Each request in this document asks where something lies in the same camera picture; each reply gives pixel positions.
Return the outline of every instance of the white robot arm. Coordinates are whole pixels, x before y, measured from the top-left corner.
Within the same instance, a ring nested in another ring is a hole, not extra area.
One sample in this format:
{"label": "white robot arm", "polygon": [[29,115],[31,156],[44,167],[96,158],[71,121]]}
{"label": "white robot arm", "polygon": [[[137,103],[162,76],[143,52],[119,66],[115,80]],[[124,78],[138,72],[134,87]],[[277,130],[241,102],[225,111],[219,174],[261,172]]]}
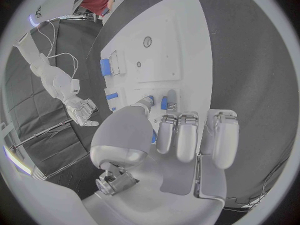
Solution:
{"label": "white robot arm", "polygon": [[78,96],[80,83],[72,79],[58,67],[51,66],[48,58],[40,53],[30,32],[26,33],[14,44],[30,64],[31,71],[41,78],[46,91],[61,100],[67,108],[70,117],[80,126],[98,126],[97,121],[89,121],[93,111],[97,108],[92,100],[82,100]]}

